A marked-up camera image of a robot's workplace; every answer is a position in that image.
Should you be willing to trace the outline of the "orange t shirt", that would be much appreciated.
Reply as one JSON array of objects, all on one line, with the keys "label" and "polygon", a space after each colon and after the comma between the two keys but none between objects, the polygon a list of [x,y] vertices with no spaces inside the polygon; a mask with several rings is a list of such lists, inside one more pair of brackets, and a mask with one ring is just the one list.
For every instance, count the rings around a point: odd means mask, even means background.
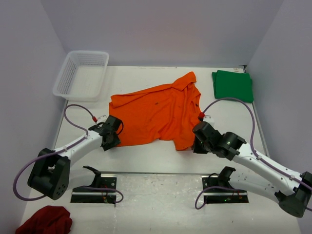
[{"label": "orange t shirt", "polygon": [[192,129],[201,112],[201,93],[195,83],[194,72],[189,72],[170,84],[111,96],[109,113],[124,124],[120,145],[143,145],[159,139],[172,141],[177,151],[191,148],[195,138]]}]

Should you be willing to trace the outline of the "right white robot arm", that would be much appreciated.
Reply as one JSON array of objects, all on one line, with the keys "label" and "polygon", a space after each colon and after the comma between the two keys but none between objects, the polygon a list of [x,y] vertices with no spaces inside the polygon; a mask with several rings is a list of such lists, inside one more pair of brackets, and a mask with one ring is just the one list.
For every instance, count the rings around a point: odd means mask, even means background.
[{"label": "right white robot arm", "polygon": [[232,194],[252,192],[277,203],[289,215],[303,217],[312,196],[310,172],[300,173],[282,166],[258,153],[235,133],[221,134],[205,121],[197,124],[193,133],[195,144],[204,152],[233,161],[252,171],[248,174],[233,167],[224,167],[217,177],[204,186],[203,193],[220,190]]}]

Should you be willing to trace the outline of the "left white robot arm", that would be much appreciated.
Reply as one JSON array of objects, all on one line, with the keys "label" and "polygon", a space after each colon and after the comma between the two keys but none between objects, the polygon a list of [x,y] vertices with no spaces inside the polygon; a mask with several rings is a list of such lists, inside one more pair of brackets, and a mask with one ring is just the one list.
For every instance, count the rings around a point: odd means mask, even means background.
[{"label": "left white robot arm", "polygon": [[71,167],[93,150],[102,148],[107,151],[118,146],[121,143],[118,135],[123,127],[122,120],[108,116],[105,122],[91,126],[87,134],[70,144],[54,150],[41,150],[29,175],[28,186],[52,200],[75,188],[91,192],[112,191],[102,184],[101,173],[97,169],[83,166],[82,169],[71,170]]}]

